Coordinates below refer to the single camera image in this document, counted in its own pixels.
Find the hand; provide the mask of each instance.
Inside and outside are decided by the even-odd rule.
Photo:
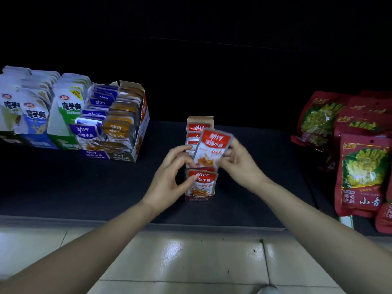
[[[193,175],[179,186],[176,184],[177,172],[184,164],[189,164],[192,168],[196,167],[192,158],[185,152],[191,148],[192,145],[172,148],[155,172],[153,181],[141,202],[149,205],[156,215],[176,202],[197,180],[197,176]]]
[[[257,193],[260,185],[268,178],[253,161],[246,148],[234,139],[225,157],[218,161],[220,167],[241,186]]]

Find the tiled floor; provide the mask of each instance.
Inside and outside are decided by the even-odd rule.
[[[88,230],[0,227],[0,279]],[[375,241],[392,250],[391,238]],[[162,231],[140,232],[89,294],[247,294],[266,283],[282,294],[344,294],[288,233]]]

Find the black wall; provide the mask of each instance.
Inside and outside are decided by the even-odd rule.
[[[213,115],[217,124],[292,132],[315,90],[392,89],[386,4],[10,2],[0,65],[139,82],[152,119]]]

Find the forearm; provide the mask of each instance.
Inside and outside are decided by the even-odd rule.
[[[87,293],[131,239],[155,216],[148,205],[138,203],[11,277],[0,285],[0,292]]]
[[[257,194],[346,293],[390,292],[389,251],[271,180],[267,179]]]

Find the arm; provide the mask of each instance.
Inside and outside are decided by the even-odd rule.
[[[347,293],[390,293],[392,254],[355,230],[311,207],[267,178],[248,151],[232,142],[220,166],[256,193],[298,242]]]
[[[197,179],[191,176],[179,186],[175,181],[184,163],[195,167],[188,153],[184,153],[191,147],[179,146],[168,153],[139,203],[4,281],[0,293],[87,293],[131,239]]]

